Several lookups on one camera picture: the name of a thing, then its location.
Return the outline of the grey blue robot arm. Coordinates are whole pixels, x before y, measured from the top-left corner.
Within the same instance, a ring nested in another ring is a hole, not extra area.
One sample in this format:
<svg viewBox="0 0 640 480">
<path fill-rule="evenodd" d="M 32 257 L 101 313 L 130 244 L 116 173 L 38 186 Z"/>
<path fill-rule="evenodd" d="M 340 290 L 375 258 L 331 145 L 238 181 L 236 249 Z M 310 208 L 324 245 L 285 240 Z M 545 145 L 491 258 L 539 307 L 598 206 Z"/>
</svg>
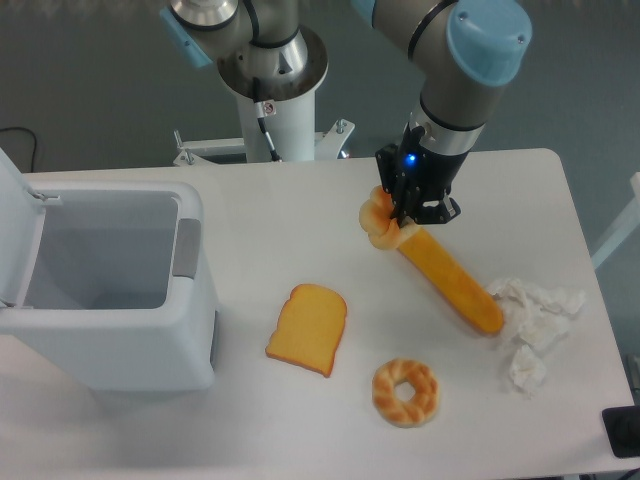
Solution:
<svg viewBox="0 0 640 480">
<path fill-rule="evenodd" d="M 458 216 L 451 185 L 532 37 L 515 1 L 358 1 L 356 10 L 424 74 L 401 140 L 377 151 L 399 224 Z M 313 160 L 326 48 L 295 1 L 170 1 L 161 10 L 189 61 L 215 65 L 235 95 L 250 162 Z"/>
</svg>

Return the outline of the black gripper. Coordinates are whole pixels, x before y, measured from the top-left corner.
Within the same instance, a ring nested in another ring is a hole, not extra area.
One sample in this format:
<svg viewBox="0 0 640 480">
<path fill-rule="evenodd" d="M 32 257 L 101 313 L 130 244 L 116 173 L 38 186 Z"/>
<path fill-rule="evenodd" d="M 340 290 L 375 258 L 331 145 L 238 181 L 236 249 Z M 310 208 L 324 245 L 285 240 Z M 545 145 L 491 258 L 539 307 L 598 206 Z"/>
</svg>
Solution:
<svg viewBox="0 0 640 480">
<path fill-rule="evenodd" d="M 469 153 L 469 131 L 443 126 L 425 112 L 412 112 L 401 141 L 400 170 L 397 151 L 396 144 L 388 144 L 375 153 L 382 189 L 391 196 L 390 218 L 432 225 L 459 216 L 451 186 Z"/>
</svg>

